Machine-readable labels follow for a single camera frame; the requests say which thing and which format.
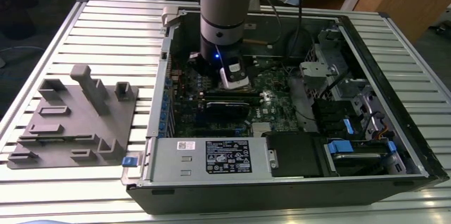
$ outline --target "blue plastic clip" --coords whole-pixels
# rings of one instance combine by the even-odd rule
[[[138,157],[124,157],[122,159],[122,166],[123,167],[138,167],[139,166]]]
[[[351,141],[333,141],[327,144],[331,154],[337,153],[353,153],[354,148],[351,146]]]

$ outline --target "barcode sticker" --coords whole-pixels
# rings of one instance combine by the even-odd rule
[[[195,150],[196,142],[195,141],[179,141],[178,150]]]

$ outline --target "blue connector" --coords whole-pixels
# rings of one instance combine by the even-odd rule
[[[397,145],[395,145],[395,142],[389,141],[389,142],[387,142],[387,146],[389,146],[390,152],[391,152],[391,153],[397,153]]]
[[[138,157],[124,157],[122,159],[123,167],[138,167],[139,166],[139,158]]]
[[[351,146],[351,141],[333,141],[327,144],[331,154],[337,153],[353,153],[354,148]]]

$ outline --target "white label sticker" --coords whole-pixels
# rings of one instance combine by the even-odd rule
[[[228,66],[228,69],[231,70],[231,72],[238,72],[242,69],[241,64],[231,64]]]
[[[195,150],[196,142],[195,141],[179,141],[178,150]]]

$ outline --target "vertical post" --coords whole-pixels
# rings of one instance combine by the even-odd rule
[[[72,80],[78,81],[83,89],[83,93],[88,101],[91,102],[99,115],[106,115],[110,113],[108,106],[104,102],[103,92],[106,88],[103,84],[98,84],[91,79],[91,68],[84,64],[76,64],[71,71]]]

